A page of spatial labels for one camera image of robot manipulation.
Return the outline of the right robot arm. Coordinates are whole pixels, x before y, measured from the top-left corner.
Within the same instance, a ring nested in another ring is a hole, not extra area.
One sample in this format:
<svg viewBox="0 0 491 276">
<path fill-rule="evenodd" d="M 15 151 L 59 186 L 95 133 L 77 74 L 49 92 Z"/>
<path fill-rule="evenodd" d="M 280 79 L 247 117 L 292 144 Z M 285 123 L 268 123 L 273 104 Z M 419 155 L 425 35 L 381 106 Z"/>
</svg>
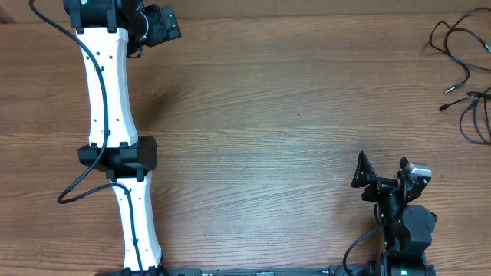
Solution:
<svg viewBox="0 0 491 276">
<path fill-rule="evenodd" d="M 361 199 L 374 203 L 374 216 L 378 226 L 354 241 L 344 253 L 342 265 L 348 275 L 404 276 L 435 275 L 428 264 L 425 250 L 432 243 L 437 215 L 422 205 L 410 202 L 421 196 L 433 172 L 423 163 L 414 163 L 403 157 L 393 179 L 379 177 L 365 151 L 360 151 L 351 186 L 363 188 Z M 352 249 L 366 238 L 381 231 L 384 250 L 363 268 L 352 270 L 347 259 Z"/>
</svg>

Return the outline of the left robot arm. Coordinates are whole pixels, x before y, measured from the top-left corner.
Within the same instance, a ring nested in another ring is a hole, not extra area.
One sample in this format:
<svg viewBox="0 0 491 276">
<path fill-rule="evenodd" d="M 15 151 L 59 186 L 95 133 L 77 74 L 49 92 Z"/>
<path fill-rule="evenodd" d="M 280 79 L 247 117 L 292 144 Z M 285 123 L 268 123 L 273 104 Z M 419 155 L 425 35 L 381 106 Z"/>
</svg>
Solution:
<svg viewBox="0 0 491 276">
<path fill-rule="evenodd" d="M 171 5 L 142 1 L 67 0 L 64 9 L 81 43 L 90 101 L 88 143 L 78 150 L 80 163 L 105 173 L 120 210 L 124 267 L 120 275 L 163 275 L 157 240 L 151 181 L 157 167 L 157 142 L 141 136 L 130 109 L 127 59 L 143 48 L 180 38 Z"/>
</svg>

